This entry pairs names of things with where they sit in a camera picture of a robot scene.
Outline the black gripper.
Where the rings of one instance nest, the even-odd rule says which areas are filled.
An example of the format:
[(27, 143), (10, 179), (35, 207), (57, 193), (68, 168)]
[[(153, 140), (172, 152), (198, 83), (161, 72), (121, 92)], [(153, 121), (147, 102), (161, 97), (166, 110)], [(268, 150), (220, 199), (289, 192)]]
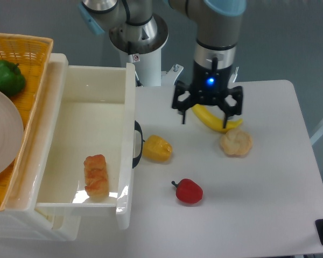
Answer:
[(182, 124), (186, 121), (186, 110), (195, 104), (218, 106), (224, 113), (223, 128), (227, 127), (228, 116), (240, 115), (243, 106), (243, 88), (228, 88), (232, 66), (212, 71), (193, 63), (192, 83), (180, 80), (175, 83), (172, 108), (180, 111)]

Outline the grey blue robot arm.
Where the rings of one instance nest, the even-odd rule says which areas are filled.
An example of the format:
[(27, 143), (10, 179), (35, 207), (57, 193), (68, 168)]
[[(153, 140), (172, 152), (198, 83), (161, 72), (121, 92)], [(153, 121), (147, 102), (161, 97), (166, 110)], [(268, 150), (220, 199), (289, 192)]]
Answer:
[[(197, 105), (217, 106), (227, 119), (242, 113), (241, 86), (229, 88), (246, 1), (168, 1), (197, 25), (190, 84), (175, 82), (172, 107), (180, 114)], [(123, 64), (136, 67), (136, 83), (161, 84), (160, 50), (168, 39), (165, 21), (151, 1), (81, 1), (79, 12), (94, 34), (108, 32)]]

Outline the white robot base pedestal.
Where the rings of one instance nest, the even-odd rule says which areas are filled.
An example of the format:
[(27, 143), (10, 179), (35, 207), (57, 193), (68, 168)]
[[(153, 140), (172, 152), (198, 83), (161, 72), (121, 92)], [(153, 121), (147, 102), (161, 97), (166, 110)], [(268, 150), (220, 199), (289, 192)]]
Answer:
[(162, 70), (162, 48), (168, 40), (168, 28), (157, 14), (143, 25), (123, 23), (115, 27), (110, 30), (109, 38), (120, 55), (121, 65), (135, 66), (138, 87), (174, 85), (184, 69), (175, 63), (170, 70)]

